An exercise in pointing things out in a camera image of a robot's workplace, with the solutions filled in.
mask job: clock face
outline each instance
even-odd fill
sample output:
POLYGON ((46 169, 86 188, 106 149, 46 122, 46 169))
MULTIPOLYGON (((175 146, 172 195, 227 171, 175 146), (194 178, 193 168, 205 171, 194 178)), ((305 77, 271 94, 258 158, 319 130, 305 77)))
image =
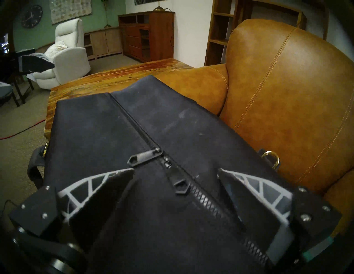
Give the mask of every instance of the clock face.
POLYGON ((39 5, 32 6, 22 19, 22 26, 27 29, 34 28, 41 21, 43 15, 42 7, 39 5))

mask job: pillow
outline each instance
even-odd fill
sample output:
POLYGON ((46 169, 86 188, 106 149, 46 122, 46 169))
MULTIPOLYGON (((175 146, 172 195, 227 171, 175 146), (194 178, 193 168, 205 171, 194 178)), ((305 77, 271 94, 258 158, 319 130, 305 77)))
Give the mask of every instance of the pillow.
POLYGON ((58 41, 54 45, 51 45, 44 54, 51 62, 53 62, 54 55, 66 48, 68 48, 68 46, 65 45, 63 41, 58 41))

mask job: wooden table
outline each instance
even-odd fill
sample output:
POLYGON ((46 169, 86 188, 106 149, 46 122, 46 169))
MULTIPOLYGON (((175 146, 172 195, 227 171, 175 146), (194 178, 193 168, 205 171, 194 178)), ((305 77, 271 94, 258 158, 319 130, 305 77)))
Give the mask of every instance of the wooden table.
POLYGON ((192 67, 170 58, 92 74, 52 88, 48 100, 44 136, 47 140, 50 139, 50 132, 52 130, 58 100, 96 93, 120 91, 150 74, 157 75, 162 72, 171 72, 181 69, 192 69, 192 67))

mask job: gold d-ring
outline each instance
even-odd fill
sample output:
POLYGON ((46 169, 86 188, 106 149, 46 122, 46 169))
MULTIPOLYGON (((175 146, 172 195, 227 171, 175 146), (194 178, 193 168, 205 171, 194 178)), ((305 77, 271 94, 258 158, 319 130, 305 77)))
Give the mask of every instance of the gold d-ring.
POLYGON ((279 156, 274 151, 268 150, 263 153, 261 158, 263 158, 264 156, 267 156, 267 155, 273 155, 276 158, 276 163, 273 166, 273 169, 276 169, 276 167, 279 165, 279 162, 280 162, 279 156))

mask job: white recliner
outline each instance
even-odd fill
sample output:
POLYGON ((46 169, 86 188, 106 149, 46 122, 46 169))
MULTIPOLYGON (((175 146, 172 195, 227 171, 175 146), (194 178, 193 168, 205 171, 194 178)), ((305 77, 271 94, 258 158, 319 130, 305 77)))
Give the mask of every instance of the white recliner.
POLYGON ((84 48, 81 19, 73 19, 58 25, 55 29, 55 42, 58 41, 63 41, 68 48, 53 57, 54 69, 33 74, 40 88, 52 89, 85 76, 91 69, 84 48))

